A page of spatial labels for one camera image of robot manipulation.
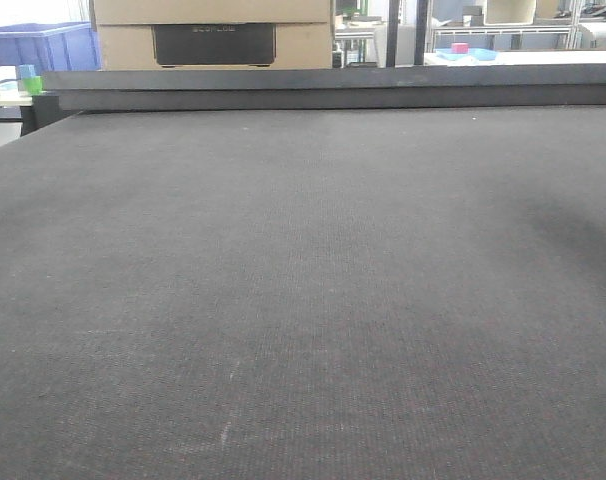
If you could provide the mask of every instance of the blue tray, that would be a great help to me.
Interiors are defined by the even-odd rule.
[[[463,57],[472,56],[477,60],[487,62],[495,60],[499,52],[496,52],[494,50],[488,50],[486,48],[470,48],[468,53],[452,53],[451,48],[437,48],[436,54],[441,58],[451,61],[456,61]]]

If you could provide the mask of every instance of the green cup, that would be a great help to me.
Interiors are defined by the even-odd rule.
[[[30,95],[43,93],[43,79],[41,77],[24,78],[23,85]]]

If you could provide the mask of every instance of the metal shelving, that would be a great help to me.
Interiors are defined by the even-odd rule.
[[[520,39],[523,35],[529,34],[549,34],[557,33],[565,35],[565,48],[576,48],[578,41],[578,25],[581,17],[581,9],[585,0],[572,0],[571,3],[571,18],[567,24],[540,24],[540,25],[483,25],[478,27],[462,27],[462,26],[443,26],[433,27],[428,22],[428,35],[426,51],[433,52],[434,46],[441,36],[456,36],[456,35],[512,35],[514,48],[520,47]],[[432,18],[432,8],[434,0],[429,0],[429,17]]]

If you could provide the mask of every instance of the cardboard box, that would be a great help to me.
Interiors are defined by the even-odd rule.
[[[536,0],[485,0],[485,25],[531,25]]]
[[[558,11],[558,0],[537,0],[536,2],[536,16],[538,18],[554,18]]]
[[[99,26],[105,70],[161,70],[155,58],[152,25]],[[332,67],[329,23],[276,25],[274,63],[253,65],[178,65],[188,70],[323,69]]]
[[[330,0],[93,0],[98,25],[329,23]]]

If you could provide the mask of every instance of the black metal frame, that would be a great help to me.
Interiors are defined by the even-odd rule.
[[[307,71],[52,72],[64,109],[606,105],[606,64]]]

